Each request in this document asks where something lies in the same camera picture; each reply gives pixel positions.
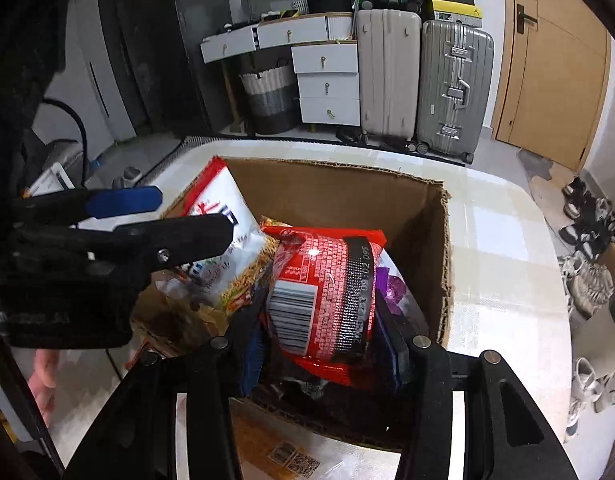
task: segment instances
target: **corrugated cardboard edge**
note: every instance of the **corrugated cardboard edge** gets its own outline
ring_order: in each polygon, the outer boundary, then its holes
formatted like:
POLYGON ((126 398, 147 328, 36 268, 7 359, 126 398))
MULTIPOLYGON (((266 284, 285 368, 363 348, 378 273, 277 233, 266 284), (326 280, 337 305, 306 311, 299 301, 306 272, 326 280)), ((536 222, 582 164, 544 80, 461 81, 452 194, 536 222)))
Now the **corrugated cardboard edge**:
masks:
MULTIPOLYGON (((443 346, 443 348, 447 348, 447 343, 449 341, 449 327, 451 321, 451 315, 453 310, 453 283, 451 279, 451 244, 449 241, 449 214, 447 211, 447 202, 451 198, 449 192, 443 187, 443 182, 439 180, 431 180, 428 178, 423 178, 419 176, 414 176, 408 173, 403 173, 402 171, 396 170, 387 170, 385 168, 376 168, 374 166, 364 166, 360 164, 342 164, 340 162, 328 162, 328 161, 318 161, 318 160, 305 160, 305 159, 285 159, 285 158, 259 158, 259 157, 228 157, 223 156, 227 161, 230 160, 270 160, 274 162, 290 162, 293 164, 311 164, 313 166, 329 166, 335 168, 352 168, 355 170, 365 170, 365 171, 380 171, 381 173, 388 173, 395 176, 408 178, 410 180, 417 180, 419 182, 426 182, 427 184, 431 184, 439 188, 439 192, 441 193, 441 205, 443 207, 445 213, 445 225, 444 225, 444 254, 443 254, 443 278, 441 280, 441 286, 445 291, 445 296, 443 298, 443 306, 441 312, 441 319, 439 321, 439 329, 436 335, 436 341, 443 346)), ((161 218, 166 218, 171 211, 174 209, 176 205, 178 205, 181 200, 185 197, 186 193, 194 186, 196 183, 196 178, 176 197, 175 200, 169 205, 168 209, 161 215, 161 218)), ((354 444, 356 446, 363 446, 370 449, 378 449, 382 451, 389 452, 401 452, 402 445, 405 443, 396 443, 396 442, 378 442, 374 439, 363 438, 363 440, 359 440, 359 435, 347 435, 347 434, 334 434, 332 433, 331 428, 327 428, 322 424, 316 423, 314 420, 307 420, 307 418, 303 416, 298 416, 292 413, 287 413, 283 410, 270 406, 268 404, 262 405, 257 404, 249 399, 244 399, 245 402, 250 404, 251 406, 255 406, 257 409, 262 410, 268 415, 272 415, 277 417, 280 420, 288 422, 290 424, 296 424, 301 428, 306 428, 307 430, 314 431, 317 434, 321 434, 328 438, 332 438, 334 440, 338 440, 340 442, 345 442, 346 444, 354 444)))
MULTIPOLYGON (((410 180, 417 180, 419 182, 426 182, 427 184, 432 184, 433 186, 439 187, 439 191, 441 193, 441 205, 443 206, 443 210, 445 213, 445 226, 444 226, 444 238, 445 238, 445 247, 443 251, 443 278, 441 280, 441 287, 445 291, 445 295, 443 298, 443 307, 441 311, 441 319, 439 321, 439 329, 436 334, 436 341, 443 348, 447 348, 447 344, 449 343, 449 327, 451 322, 452 310, 454 306, 454 291, 453 284, 451 279, 451 244, 449 241, 449 215, 447 212, 447 202, 451 198, 449 192, 443 187, 443 182, 439 180, 431 180, 429 178, 423 178, 420 176, 414 176, 409 173, 403 173, 402 171, 396 170, 387 170, 385 168, 376 168, 374 166, 364 166, 360 164, 343 164, 340 162, 329 162, 322 160, 305 160, 305 159, 287 159, 287 158, 259 158, 259 157, 243 157, 243 156, 223 156, 225 160, 270 160, 273 162, 290 162, 293 164, 308 164, 312 166, 329 166, 333 168, 352 168, 355 170, 366 170, 366 171, 379 171, 380 173, 388 173, 395 176, 408 178, 410 180)), ((172 201, 169 207, 164 211, 160 218, 166 218, 172 209, 184 198, 187 192, 194 186, 197 181, 195 178, 191 183, 181 192, 179 195, 172 201)))

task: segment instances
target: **suitcase wheel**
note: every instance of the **suitcase wheel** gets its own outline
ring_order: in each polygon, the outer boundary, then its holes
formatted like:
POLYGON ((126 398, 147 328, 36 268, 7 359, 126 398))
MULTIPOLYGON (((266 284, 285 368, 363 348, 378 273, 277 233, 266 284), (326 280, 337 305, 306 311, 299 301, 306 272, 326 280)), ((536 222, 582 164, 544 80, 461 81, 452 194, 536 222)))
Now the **suitcase wheel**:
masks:
POLYGON ((427 153, 429 149, 430 144, 428 144, 427 142, 419 142, 416 145, 416 153, 419 153, 420 155, 425 155, 425 153, 427 153))

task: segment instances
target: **white suitcase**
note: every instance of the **white suitcase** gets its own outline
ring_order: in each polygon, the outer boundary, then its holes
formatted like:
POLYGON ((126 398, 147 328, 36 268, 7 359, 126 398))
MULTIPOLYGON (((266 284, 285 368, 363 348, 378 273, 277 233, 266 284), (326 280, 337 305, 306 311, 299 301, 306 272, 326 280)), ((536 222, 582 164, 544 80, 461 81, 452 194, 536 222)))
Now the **white suitcase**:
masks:
POLYGON ((412 140, 421 59, 421 18, 404 10, 360 10, 357 24, 361 126, 412 140))

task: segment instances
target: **finger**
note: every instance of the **finger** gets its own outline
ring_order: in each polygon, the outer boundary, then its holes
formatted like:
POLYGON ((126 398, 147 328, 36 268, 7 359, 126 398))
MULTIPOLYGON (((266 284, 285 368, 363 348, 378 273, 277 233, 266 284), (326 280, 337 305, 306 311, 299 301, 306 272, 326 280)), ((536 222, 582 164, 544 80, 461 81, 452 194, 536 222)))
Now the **finger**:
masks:
POLYGON ((34 353, 34 371, 49 388, 54 388, 56 383, 57 366, 59 365, 59 350, 38 349, 34 353))
POLYGON ((28 387, 30 388, 32 396, 35 399, 43 390, 47 388, 47 386, 43 384, 43 381, 41 381, 41 378, 36 372, 33 372, 31 377, 28 379, 28 387))
POLYGON ((43 413, 54 396, 54 388, 48 388, 43 384, 43 381, 41 381, 41 378, 36 372, 33 373, 30 380, 28 380, 28 386, 34 396, 36 405, 39 407, 40 412, 43 413))
POLYGON ((45 407, 45 410, 41 412, 41 415, 43 416, 43 421, 48 428, 50 427, 50 421, 52 420, 52 413, 54 413, 54 399, 55 397, 53 395, 48 402, 48 405, 45 407))

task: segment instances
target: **screw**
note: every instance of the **screw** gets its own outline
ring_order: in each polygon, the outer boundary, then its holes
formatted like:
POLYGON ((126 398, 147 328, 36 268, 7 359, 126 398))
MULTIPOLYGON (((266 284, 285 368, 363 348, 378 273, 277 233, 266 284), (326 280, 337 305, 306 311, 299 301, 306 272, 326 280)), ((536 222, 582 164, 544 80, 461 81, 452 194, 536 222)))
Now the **screw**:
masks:
POLYGON ((153 350, 141 352, 140 361, 143 366, 152 366, 159 359, 161 359, 160 355, 153 350))
POLYGON ((217 350, 222 350, 226 346, 228 346, 228 339, 222 336, 213 337, 210 340, 210 346, 217 350))
POLYGON ((158 253, 156 253, 156 257, 158 258, 158 261, 160 263, 166 264, 170 259, 170 251, 168 251, 167 249, 161 249, 158 251, 158 253))
POLYGON ((418 346, 418 348, 429 348, 431 345, 430 338, 425 335, 418 335, 412 339, 412 343, 414 346, 418 346))
POLYGON ((483 354, 483 357, 489 364, 492 364, 492 365, 497 365, 498 363, 501 362, 501 355, 498 352, 495 352, 494 350, 486 350, 485 353, 483 354))

